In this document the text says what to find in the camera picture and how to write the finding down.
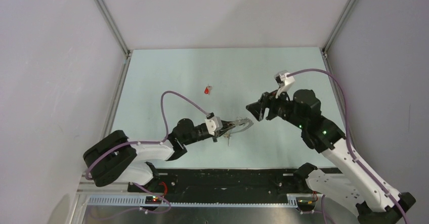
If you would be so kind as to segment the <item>large metal keyring plate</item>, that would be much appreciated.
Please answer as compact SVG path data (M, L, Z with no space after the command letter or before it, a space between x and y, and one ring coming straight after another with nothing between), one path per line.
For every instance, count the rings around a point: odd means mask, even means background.
M227 128L228 130L223 134L223 137L227 139L228 146L230 146L230 138L232 135L237 133L244 132L251 128L254 125L253 121L249 118L240 118L236 120L228 121Z

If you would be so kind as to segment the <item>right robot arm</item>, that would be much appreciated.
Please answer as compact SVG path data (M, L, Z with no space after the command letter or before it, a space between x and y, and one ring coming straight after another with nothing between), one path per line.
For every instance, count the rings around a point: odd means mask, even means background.
M300 89L289 99L286 92L276 96L265 92L246 109L256 118L279 117L301 130L304 143L333 163L349 180L326 176L321 169L305 163L295 173L294 186L302 193L316 191L342 205L359 223L397 223L416 202L409 192L400 193L383 180L346 143L345 133L321 114L321 101L313 90Z

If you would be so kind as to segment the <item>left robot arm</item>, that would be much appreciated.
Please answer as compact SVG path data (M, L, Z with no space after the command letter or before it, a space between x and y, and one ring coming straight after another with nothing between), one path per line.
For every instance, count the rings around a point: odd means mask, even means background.
M136 183L148 192L159 188L160 178L153 160L174 161L187 153L186 146L219 137L234 129L235 121L214 116L195 125L191 119L179 120L165 140L129 141L123 130L116 130L90 147L83 154L87 166L85 178L97 187L115 181Z

